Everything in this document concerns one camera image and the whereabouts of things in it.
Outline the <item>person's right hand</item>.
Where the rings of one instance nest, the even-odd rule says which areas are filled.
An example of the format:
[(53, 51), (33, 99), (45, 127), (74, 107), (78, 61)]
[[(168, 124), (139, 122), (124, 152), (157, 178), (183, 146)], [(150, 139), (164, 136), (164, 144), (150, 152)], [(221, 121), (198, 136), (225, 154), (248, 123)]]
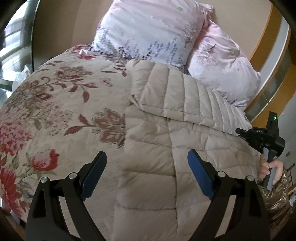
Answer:
[(283, 162), (279, 159), (274, 159), (272, 162), (268, 163), (265, 160), (265, 154), (260, 155), (258, 172), (258, 181), (259, 183), (270, 174), (269, 169), (275, 168), (275, 175), (273, 179), (273, 185), (275, 185), (282, 177), (283, 174)]

